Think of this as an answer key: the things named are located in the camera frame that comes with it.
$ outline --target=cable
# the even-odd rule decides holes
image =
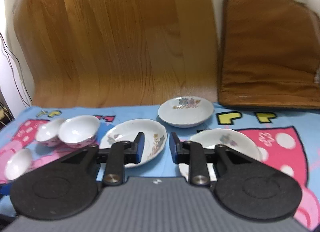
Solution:
[[[11,62],[10,62],[9,54],[8,54],[8,52],[7,52],[5,49],[2,49],[2,48],[4,48],[4,46],[1,46],[2,54],[3,54],[3,55],[7,58],[7,60],[8,60],[9,66],[10,66],[11,71],[12,71],[12,76],[13,76],[14,84],[15,84],[17,90],[18,90],[19,96],[20,96],[21,100],[22,100],[27,106],[30,106],[30,105],[23,99],[23,97],[22,97],[22,95],[21,95],[21,93],[20,93],[20,90],[19,90],[19,88],[18,88],[16,79],[15,79],[15,76],[14,76],[14,70],[13,70],[12,64],[11,64]]]
[[[18,62],[18,64],[19,64],[19,68],[20,68],[20,71],[21,71],[21,80],[22,80],[24,89],[26,90],[26,92],[27,92],[27,94],[28,94],[28,97],[29,97],[30,101],[32,102],[32,99],[31,99],[31,97],[30,97],[30,95],[29,95],[29,93],[28,93],[28,90],[27,90],[27,88],[26,88],[26,84],[25,84],[25,82],[24,82],[23,72],[22,72],[22,67],[21,67],[20,61],[19,61],[18,58],[15,56],[15,54],[8,48],[7,44],[6,44],[5,41],[4,41],[4,38],[3,38],[1,32],[0,32],[0,37],[1,37],[1,40],[2,40],[2,42],[3,42],[3,44],[4,44],[4,46],[5,46],[5,47],[9,50],[9,52],[14,56],[14,58],[17,60],[17,62]]]

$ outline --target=white logo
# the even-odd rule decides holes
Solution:
[[[160,179],[154,179],[152,182],[153,182],[154,184],[158,185],[158,184],[162,183],[162,180],[160,180]]]

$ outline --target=pink patterned bowl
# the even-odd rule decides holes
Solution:
[[[65,121],[64,118],[57,118],[50,122],[41,125],[36,133],[36,140],[42,145],[48,147],[54,147],[61,143],[58,132],[62,123]]]
[[[59,138],[72,148],[81,148],[95,141],[100,120],[93,115],[80,115],[67,119],[59,129]]]

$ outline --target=cartoon print tablecloth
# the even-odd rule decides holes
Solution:
[[[163,123],[157,117],[159,106],[28,108],[0,132],[0,183],[6,183],[3,171],[7,159],[23,147],[32,150],[34,161],[31,169],[74,150],[65,145],[56,148],[43,147],[34,140],[37,127],[56,117],[95,115],[101,121],[97,143],[113,126],[136,118],[157,120],[166,127],[168,133],[175,131],[180,139],[190,138],[197,130],[231,128],[244,133],[255,142],[264,163],[291,175],[299,182],[303,196],[295,219],[309,230],[313,230],[320,223],[320,111],[246,111],[214,105],[215,112],[209,120],[188,129],[179,129]],[[126,176],[180,176],[179,168],[172,162],[168,143],[169,141],[157,158],[140,167],[127,169]],[[101,167],[98,180],[102,178],[103,169],[104,166]],[[15,215],[9,196],[1,199],[0,213]]]

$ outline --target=wooden panel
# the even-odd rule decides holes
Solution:
[[[216,101],[211,0],[22,0],[14,26],[34,105]]]

